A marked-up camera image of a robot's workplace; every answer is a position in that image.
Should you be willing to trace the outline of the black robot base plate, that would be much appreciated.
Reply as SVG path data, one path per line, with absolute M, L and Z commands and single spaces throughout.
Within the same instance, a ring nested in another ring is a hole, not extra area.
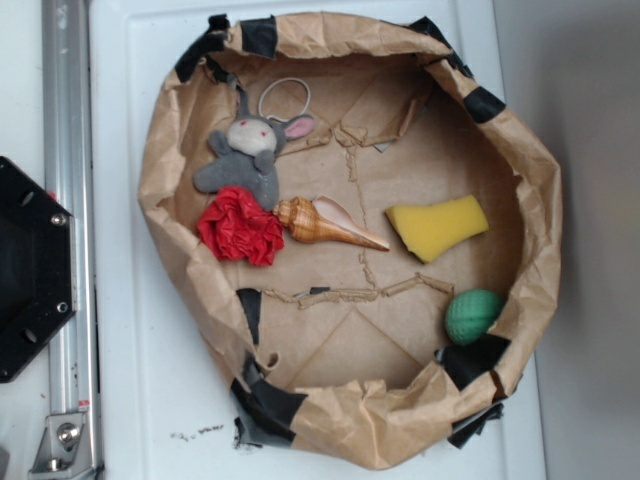
M 1 159 L 1 382 L 14 381 L 75 311 L 73 217 Z

